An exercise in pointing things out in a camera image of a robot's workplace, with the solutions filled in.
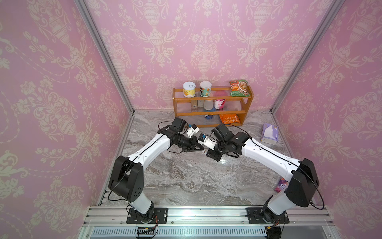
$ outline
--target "green snack bag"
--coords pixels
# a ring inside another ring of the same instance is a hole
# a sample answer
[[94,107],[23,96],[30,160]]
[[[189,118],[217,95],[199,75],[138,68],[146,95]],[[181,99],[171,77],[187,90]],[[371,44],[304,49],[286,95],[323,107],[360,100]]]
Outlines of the green snack bag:
[[250,94],[247,91],[247,85],[248,81],[246,80],[236,80],[231,81],[231,96],[250,96]]

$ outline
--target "black cable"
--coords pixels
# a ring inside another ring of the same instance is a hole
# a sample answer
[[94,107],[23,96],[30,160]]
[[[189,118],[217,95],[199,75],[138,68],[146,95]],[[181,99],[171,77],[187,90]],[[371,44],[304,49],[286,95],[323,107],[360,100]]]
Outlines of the black cable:
[[285,214],[286,214],[286,211],[284,211],[284,224],[283,224],[283,229],[281,229],[281,233],[280,233],[280,238],[279,239],[281,239],[281,236],[283,234],[284,227],[285,227]]
[[184,135],[185,133],[187,133],[187,130],[189,129],[189,126],[188,126],[188,123],[186,121],[186,126],[184,127],[183,129],[183,133],[181,133],[181,135]]
[[158,225],[158,222],[155,221],[155,223],[157,224],[157,231],[155,232],[154,236],[155,236],[155,235],[158,233],[158,231],[159,231],[159,225]]
[[313,183],[314,187],[316,188],[318,194],[320,195],[321,201],[322,201],[322,208],[318,208],[318,207],[314,206],[312,203],[309,203],[309,204],[312,205],[314,208],[316,208],[316,209],[318,209],[318,210],[323,210],[323,209],[325,209],[324,199],[323,199],[323,197],[322,197],[320,191],[318,190],[318,187],[317,187],[316,184],[314,183],[313,179],[312,179],[312,178],[311,178],[311,177],[310,177],[310,176],[309,176],[309,175],[308,175],[302,168],[300,168],[299,166],[295,165],[293,162],[291,162],[291,161],[289,161],[289,160],[286,160],[285,158],[282,158],[282,157],[278,156],[277,154],[275,154],[275,153],[273,153],[273,152],[271,152],[271,151],[269,151],[269,150],[267,150],[267,149],[261,147],[260,145],[256,144],[256,143],[253,141],[252,137],[249,135],[249,133],[248,133],[247,131],[243,130],[242,128],[240,128],[240,127],[238,127],[238,126],[236,126],[236,125],[232,125],[232,124],[225,124],[225,125],[235,126],[236,128],[238,128],[238,129],[244,131],[244,132],[249,136],[249,138],[251,139],[252,143],[254,143],[256,146],[260,147],[261,149],[267,151],[268,153],[271,153],[271,154],[273,154],[274,156],[276,156],[276,157],[278,157],[278,158],[280,158],[280,159],[282,159],[282,160],[284,160],[284,161],[286,161],[286,162],[288,162],[288,163],[290,163],[290,164],[293,164],[294,166],[296,166],[297,168],[299,168],[299,169],[305,174],[305,176],[309,178],[309,180]]
[[170,150],[168,150],[169,148],[171,148],[171,146],[172,146],[172,145],[170,145],[170,147],[167,148],[167,151],[168,151],[168,152],[170,152],[170,153],[178,153],[178,154],[179,154],[179,153],[183,153],[183,149],[182,149],[182,151],[180,151],[180,152],[174,152],[174,151],[170,151]]
[[212,131],[210,133],[210,138],[213,138],[214,140],[212,142],[216,142],[216,139],[214,137],[211,136],[212,135]]
[[132,205],[129,203],[129,205],[126,206],[127,217],[130,215],[129,211],[127,210],[127,208],[128,208],[129,206],[132,207]]
[[160,122],[160,123],[158,124],[158,129],[160,129],[160,128],[159,128],[159,125],[160,125],[161,123],[164,123],[164,122],[172,123],[171,121],[162,121],[162,122]]
[[[147,149],[149,149],[151,146],[153,146],[153,145],[154,145],[154,144],[155,144],[155,143],[156,143],[162,136],[163,136],[163,135],[161,135],[156,141],[154,141],[154,142],[152,143],[152,145],[148,146],[145,150],[143,150],[139,155],[137,155],[137,156],[131,161],[130,166],[129,166],[128,169],[126,170],[126,173],[127,173],[128,171],[130,171],[131,168],[133,167],[133,162],[134,162],[134,160],[135,160],[136,158],[138,158],[138,156],[142,155],[142,154],[143,154]],[[109,201],[113,201],[113,202],[121,201],[121,200],[125,200],[125,201],[126,201],[125,198],[120,198],[120,199],[110,199],[110,195],[111,195],[111,193],[112,193],[112,192],[114,191],[114,189],[118,186],[118,184],[120,184],[120,182],[122,182],[122,180],[123,180],[123,178],[125,177],[126,173],[123,174],[121,180],[119,180],[119,182],[116,184],[116,186],[114,186],[114,188],[110,191],[109,195],[107,196],[107,200],[109,200]]]

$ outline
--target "tissue box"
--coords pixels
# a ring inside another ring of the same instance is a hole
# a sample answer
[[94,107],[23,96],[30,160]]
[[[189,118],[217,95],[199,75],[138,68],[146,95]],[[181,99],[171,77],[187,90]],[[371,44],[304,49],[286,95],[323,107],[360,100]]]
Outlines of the tissue box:
[[275,145],[278,141],[277,126],[265,123],[261,134],[261,142]]

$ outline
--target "small bottle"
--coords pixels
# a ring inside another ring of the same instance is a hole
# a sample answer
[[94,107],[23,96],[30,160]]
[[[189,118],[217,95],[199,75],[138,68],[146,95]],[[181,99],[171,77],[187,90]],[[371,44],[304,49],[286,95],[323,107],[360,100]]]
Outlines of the small bottle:
[[196,109],[197,108],[197,101],[191,101],[191,108]]
[[214,103],[212,102],[211,99],[207,99],[204,101],[204,109],[205,110],[210,111],[210,110],[212,110],[213,107],[214,107]]
[[203,108],[203,106],[204,106],[204,100],[203,99],[197,100],[197,107],[198,108]]

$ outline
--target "yellow can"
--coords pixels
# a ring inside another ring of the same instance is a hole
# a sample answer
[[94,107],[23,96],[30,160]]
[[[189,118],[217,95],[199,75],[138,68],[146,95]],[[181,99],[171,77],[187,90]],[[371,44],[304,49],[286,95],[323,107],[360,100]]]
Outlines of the yellow can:
[[183,95],[185,97],[194,97],[195,96],[196,85],[194,82],[188,81],[183,84]]

